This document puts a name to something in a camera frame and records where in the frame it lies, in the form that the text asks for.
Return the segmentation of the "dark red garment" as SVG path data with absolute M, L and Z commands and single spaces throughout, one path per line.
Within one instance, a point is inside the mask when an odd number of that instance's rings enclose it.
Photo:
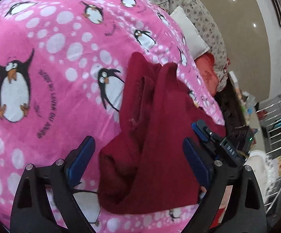
M 99 153 L 98 199 L 112 214 L 148 214 L 194 205 L 200 185 L 183 153 L 198 138 L 199 119 L 225 136 L 224 125 L 196 107 L 177 65 L 152 64 L 133 53 L 120 108 L 121 132 Z

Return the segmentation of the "dark carved headboard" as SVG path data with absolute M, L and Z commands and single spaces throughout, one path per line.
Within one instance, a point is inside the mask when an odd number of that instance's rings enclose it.
M 242 107 L 229 78 L 226 86 L 214 98 L 223 114 L 227 137 L 235 143 L 250 140 L 252 132 L 245 122 Z

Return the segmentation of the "metal drying rack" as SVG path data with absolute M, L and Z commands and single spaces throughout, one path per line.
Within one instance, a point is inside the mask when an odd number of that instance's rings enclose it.
M 265 212 L 269 215 L 277 206 L 281 193 L 281 95 L 259 103 L 257 116 L 271 173 L 265 196 Z

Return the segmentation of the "red embroidered cushion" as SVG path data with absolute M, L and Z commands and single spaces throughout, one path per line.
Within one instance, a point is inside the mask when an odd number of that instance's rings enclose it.
M 196 67 L 200 71 L 200 75 L 209 91 L 214 96 L 217 93 L 219 84 L 218 77 L 214 72 L 215 59 L 209 52 L 201 55 L 195 60 Z

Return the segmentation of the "white pillow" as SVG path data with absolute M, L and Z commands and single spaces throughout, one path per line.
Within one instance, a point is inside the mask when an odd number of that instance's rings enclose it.
M 184 10 L 178 6 L 171 13 L 171 18 L 178 24 L 183 33 L 183 43 L 189 49 L 191 57 L 196 60 L 209 51 L 209 46 L 199 35 L 194 24 L 188 19 Z

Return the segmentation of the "pink penguin blanket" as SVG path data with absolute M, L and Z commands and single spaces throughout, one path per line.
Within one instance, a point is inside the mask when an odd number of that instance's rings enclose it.
M 96 153 L 119 132 L 133 52 L 178 65 L 194 104 L 224 124 L 187 38 L 149 0 L 0 1 L 0 222 L 24 168 L 48 166 L 90 135 Z

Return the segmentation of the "floral quilt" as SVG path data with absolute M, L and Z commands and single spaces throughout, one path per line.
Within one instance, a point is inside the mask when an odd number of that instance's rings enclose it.
M 217 91 L 221 91 L 226 86 L 229 59 L 227 58 L 227 52 L 221 31 L 205 5 L 200 0 L 149 1 L 160 6 L 169 14 L 171 14 L 178 6 L 184 10 L 188 19 L 198 30 L 199 35 L 209 46 L 209 52 L 214 56 L 214 72 L 219 80 Z

